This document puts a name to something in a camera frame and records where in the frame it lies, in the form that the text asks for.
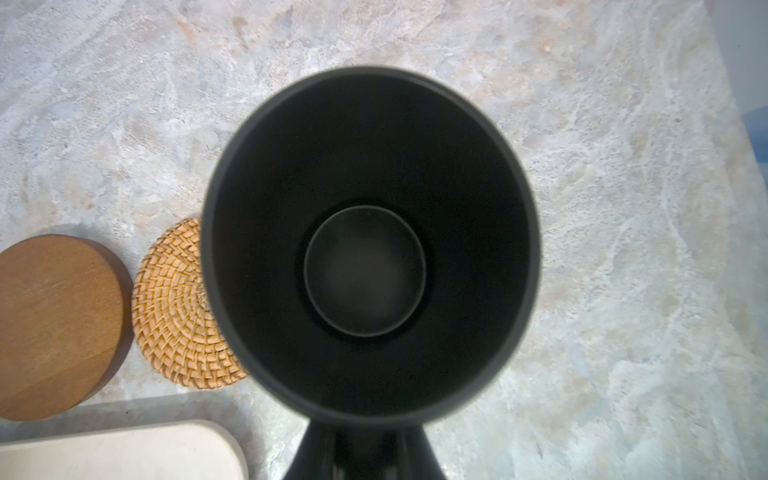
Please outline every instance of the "black mug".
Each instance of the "black mug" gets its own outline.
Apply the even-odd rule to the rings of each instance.
[[[417,74],[314,75],[232,137],[201,233],[227,342],[311,419],[285,478],[444,478],[422,424],[503,367],[538,284],[533,197],[492,124]]]

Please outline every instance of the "countertop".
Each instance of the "countertop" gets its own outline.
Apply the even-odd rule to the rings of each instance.
[[[270,94],[394,65],[475,102],[515,149],[543,271],[515,357],[428,427],[449,478],[768,478],[768,200],[701,0],[11,0],[0,6],[0,250],[99,241],[134,273],[200,212]],[[306,420],[252,379],[195,392],[136,346],[25,439],[209,419],[252,478]]]

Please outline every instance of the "woven rattan coaster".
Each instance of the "woven rattan coaster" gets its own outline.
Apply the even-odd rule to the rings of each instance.
[[[136,341],[172,382],[215,389],[246,373],[208,309],[200,274],[200,223],[177,223],[157,239],[136,275],[132,314]]]

